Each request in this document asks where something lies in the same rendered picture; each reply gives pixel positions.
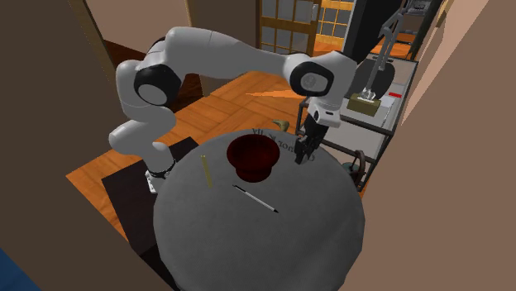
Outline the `dark red bowl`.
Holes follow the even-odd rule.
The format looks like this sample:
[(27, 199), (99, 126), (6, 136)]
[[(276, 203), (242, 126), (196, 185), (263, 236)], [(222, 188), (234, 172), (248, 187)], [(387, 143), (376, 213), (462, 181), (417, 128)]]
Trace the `dark red bowl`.
[(237, 176), (249, 183), (267, 179), (279, 158), (279, 146), (263, 135), (239, 136), (227, 147), (228, 162), (235, 168)]

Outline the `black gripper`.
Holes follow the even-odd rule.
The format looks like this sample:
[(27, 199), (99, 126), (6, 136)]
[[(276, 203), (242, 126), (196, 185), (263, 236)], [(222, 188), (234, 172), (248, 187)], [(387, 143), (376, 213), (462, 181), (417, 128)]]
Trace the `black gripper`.
[(298, 165), (302, 163), (305, 155), (308, 160), (312, 158), (313, 152), (319, 147), (328, 131), (328, 126), (316, 123), (310, 114), (305, 119), (304, 128), (304, 136), (299, 136), (294, 145), (295, 163)]

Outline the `metal cart with white shelf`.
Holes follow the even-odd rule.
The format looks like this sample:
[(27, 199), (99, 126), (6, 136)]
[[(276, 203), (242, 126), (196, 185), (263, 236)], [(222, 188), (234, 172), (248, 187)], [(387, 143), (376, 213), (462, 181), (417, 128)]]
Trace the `metal cart with white shelf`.
[(322, 147), (346, 165), (360, 193), (394, 137), (408, 99), (418, 62), (390, 55), (403, 26), (406, 10), (400, 8), (385, 22), (385, 38), (378, 53), (370, 53), (358, 66), (341, 106), (341, 125), (330, 128)]

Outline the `round grey table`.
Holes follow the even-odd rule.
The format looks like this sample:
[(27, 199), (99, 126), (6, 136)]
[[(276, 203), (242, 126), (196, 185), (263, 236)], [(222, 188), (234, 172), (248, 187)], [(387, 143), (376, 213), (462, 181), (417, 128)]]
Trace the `round grey table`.
[[(230, 132), (191, 150), (161, 187), (155, 238), (181, 291), (338, 291), (361, 253), (365, 214), (340, 162), (318, 148), (298, 165), (293, 135), (260, 134), (280, 150), (267, 179), (237, 176), (227, 159), (237, 138)], [(207, 157), (211, 188), (200, 155)]]

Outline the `yellow pencil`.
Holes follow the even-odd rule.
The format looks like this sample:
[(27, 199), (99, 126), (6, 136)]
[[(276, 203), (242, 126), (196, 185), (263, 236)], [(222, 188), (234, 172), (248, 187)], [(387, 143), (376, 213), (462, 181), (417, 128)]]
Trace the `yellow pencil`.
[(200, 159), (202, 161), (203, 170), (204, 170), (205, 177), (207, 180), (207, 185), (209, 188), (211, 188), (213, 186), (213, 181), (212, 181), (211, 173), (210, 173), (210, 170), (208, 167), (207, 157), (206, 157), (206, 155), (200, 155)]

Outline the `wooden door with glass panes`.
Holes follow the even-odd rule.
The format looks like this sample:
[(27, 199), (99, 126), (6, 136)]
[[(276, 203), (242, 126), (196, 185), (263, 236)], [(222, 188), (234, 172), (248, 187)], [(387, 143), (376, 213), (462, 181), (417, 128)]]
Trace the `wooden door with glass panes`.
[(257, 0), (257, 47), (313, 55), (322, 0)]

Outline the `black and white pen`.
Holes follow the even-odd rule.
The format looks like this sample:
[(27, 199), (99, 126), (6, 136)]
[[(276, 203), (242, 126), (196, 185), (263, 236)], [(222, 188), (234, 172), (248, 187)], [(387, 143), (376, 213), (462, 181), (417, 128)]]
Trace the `black and white pen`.
[(273, 208), (268, 203), (265, 203), (264, 201), (262, 201), (261, 199), (257, 198), (256, 196), (252, 195), (251, 193), (247, 192), (245, 189), (241, 188), (240, 186), (233, 184), (232, 187), (237, 189), (239, 192), (245, 194), (248, 198), (251, 198), (255, 202), (257, 202), (260, 205), (264, 206), (265, 208), (271, 210), (272, 212), (279, 213), (276, 208)]

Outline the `dark robot stand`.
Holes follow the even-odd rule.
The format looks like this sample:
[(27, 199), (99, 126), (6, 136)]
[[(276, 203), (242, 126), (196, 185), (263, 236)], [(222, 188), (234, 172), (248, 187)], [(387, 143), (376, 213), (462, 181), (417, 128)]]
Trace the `dark robot stand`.
[(156, 245), (153, 212), (156, 196), (149, 190), (146, 165), (138, 161), (102, 179), (131, 248), (174, 291), (180, 291)]

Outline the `yellow framed window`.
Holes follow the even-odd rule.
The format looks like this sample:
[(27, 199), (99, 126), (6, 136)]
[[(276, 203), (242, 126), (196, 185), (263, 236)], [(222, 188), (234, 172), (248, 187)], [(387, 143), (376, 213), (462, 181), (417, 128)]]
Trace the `yellow framed window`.
[(342, 48), (355, 0), (322, 0), (314, 51), (317, 54)]

